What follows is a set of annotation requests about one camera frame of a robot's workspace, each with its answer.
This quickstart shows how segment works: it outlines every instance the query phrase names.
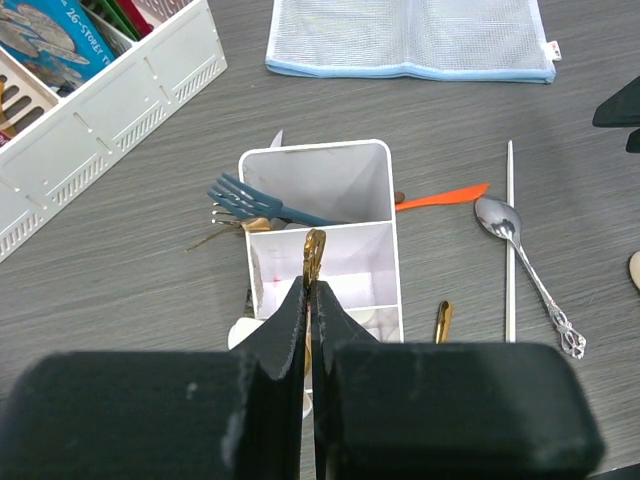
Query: orange knife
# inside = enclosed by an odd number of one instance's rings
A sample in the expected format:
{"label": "orange knife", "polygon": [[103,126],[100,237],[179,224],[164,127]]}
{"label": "orange knife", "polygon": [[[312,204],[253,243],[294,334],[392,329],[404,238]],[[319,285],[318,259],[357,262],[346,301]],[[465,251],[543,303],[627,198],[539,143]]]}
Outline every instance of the orange knife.
{"label": "orange knife", "polygon": [[418,207],[430,207],[432,205],[453,205],[456,203],[473,202],[484,195],[488,189],[488,183],[481,183],[479,185],[461,188],[460,190],[452,190],[451,192],[440,193],[430,197],[409,200],[408,202],[398,203],[396,205],[396,212]]}

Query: white utensil organizer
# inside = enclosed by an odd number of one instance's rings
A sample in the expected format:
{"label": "white utensil organizer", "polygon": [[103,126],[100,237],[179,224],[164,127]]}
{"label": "white utensil organizer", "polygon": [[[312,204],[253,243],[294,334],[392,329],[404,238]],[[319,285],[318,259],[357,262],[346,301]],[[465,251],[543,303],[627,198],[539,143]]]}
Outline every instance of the white utensil organizer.
{"label": "white utensil organizer", "polygon": [[[320,280],[374,337],[403,342],[391,153],[379,140],[246,152],[240,179],[288,207],[344,224],[327,234]],[[247,233],[255,318],[269,318],[302,274],[308,228]]]}
{"label": "white utensil organizer", "polygon": [[42,114],[0,149],[0,262],[227,68],[207,0],[136,2],[154,31],[132,42],[92,16],[122,54],[68,97],[0,51],[10,101],[31,99],[10,121]]}

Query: gray wooden table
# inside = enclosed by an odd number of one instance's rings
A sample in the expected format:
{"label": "gray wooden table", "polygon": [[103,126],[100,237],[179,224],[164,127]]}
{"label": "gray wooden table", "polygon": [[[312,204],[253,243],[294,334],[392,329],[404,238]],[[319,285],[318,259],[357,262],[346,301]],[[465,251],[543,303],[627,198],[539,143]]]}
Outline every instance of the gray wooden table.
{"label": "gray wooden table", "polygon": [[[271,2],[213,0],[229,69],[0,266],[0,398],[34,360],[69,349],[223,350],[248,282],[244,242],[211,231],[207,186],[285,128],[287,144],[379,138],[410,198],[481,182],[504,197],[506,142],[516,206],[538,273],[579,331],[572,362],[609,451],[640,461],[640,302],[627,261],[640,250],[640,156],[628,132],[591,126],[597,105],[640,75],[636,0],[541,0],[564,60],[551,86],[311,80],[264,67]],[[453,341],[501,341],[504,244],[470,205],[399,215],[408,341],[430,340],[438,303]],[[518,338],[555,345],[518,267]],[[302,478],[312,478],[304,431]]]}

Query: white chopstick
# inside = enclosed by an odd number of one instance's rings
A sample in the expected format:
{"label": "white chopstick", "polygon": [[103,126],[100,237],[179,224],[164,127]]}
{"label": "white chopstick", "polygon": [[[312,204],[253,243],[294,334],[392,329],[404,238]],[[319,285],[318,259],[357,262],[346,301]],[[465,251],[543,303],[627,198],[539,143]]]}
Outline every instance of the white chopstick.
{"label": "white chopstick", "polygon": [[[507,203],[514,206],[515,185],[513,173],[513,140],[507,143]],[[507,293],[505,296],[505,341],[516,341],[516,258],[515,250],[507,242]]]}

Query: fork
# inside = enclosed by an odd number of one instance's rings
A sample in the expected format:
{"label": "fork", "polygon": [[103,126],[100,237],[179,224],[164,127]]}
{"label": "fork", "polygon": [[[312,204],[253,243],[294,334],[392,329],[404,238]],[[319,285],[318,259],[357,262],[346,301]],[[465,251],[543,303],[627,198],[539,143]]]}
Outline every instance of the fork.
{"label": "fork", "polygon": [[216,183],[211,185],[207,195],[240,220],[249,217],[266,217],[269,220],[281,218],[309,227],[337,225],[336,222],[289,208],[279,198],[262,193],[228,173],[223,173]]}

